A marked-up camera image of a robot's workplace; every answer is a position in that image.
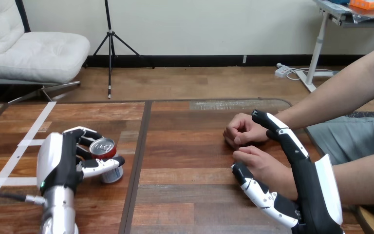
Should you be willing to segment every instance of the wooden table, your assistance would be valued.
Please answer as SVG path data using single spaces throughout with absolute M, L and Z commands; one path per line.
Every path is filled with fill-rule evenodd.
M 75 220 L 80 233 L 290 233 L 241 191 L 230 169 L 233 151 L 222 136 L 237 113 L 258 108 L 275 114 L 289 106 L 277 99 L 3 106 L 0 192 L 38 195 L 34 178 L 40 140 L 51 132 L 86 126 L 117 142 L 126 163 L 117 183 L 104 185 L 91 178 L 79 185 Z M 49 113 L 44 120 L 38 117 L 42 113 Z M 34 123 L 39 126 L 31 133 Z M 297 134 L 318 160 L 308 135 Z M 269 141 L 260 148 L 289 166 L 279 144 Z M 0 198 L 0 233 L 37 233 L 41 214 L 39 206 Z M 346 234 L 363 233 L 346 209 L 343 228 Z

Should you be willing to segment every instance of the forearm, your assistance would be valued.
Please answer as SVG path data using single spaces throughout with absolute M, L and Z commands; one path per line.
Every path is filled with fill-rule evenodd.
M 343 204 L 374 204 L 374 155 L 333 169 Z
M 298 104 L 276 115 L 292 129 L 350 113 L 374 99 L 374 51 L 323 83 Z

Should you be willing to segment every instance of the soda can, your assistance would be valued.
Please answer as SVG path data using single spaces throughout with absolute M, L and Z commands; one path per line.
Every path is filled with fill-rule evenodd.
M 118 157 L 117 147 L 112 139 L 100 138 L 90 145 L 90 153 L 93 158 L 105 159 Z M 119 166 L 111 171 L 101 174 L 101 181 L 104 183 L 114 183 L 123 175 L 123 168 Z

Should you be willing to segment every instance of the robotic hand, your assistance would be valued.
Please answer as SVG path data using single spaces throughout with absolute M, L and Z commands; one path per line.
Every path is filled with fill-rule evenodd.
M 51 133 L 38 153 L 37 187 L 45 198 L 41 234 L 78 234 L 75 224 L 74 194 L 83 178 L 114 170 L 125 163 L 123 157 L 93 159 L 78 143 L 90 146 L 102 135 L 85 127 L 62 134 Z M 111 145 L 98 145 L 109 150 Z
M 267 128 L 289 160 L 298 199 L 293 202 L 256 180 L 241 162 L 232 171 L 241 188 L 266 215 L 292 230 L 293 234 L 342 234 L 342 208 L 329 155 L 312 163 L 306 149 L 283 122 L 269 113 L 253 111 L 255 123 Z

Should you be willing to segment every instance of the gray shorts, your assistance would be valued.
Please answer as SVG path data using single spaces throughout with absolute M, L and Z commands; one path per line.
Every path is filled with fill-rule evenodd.
M 339 117 L 307 128 L 333 165 L 374 155 L 374 118 Z

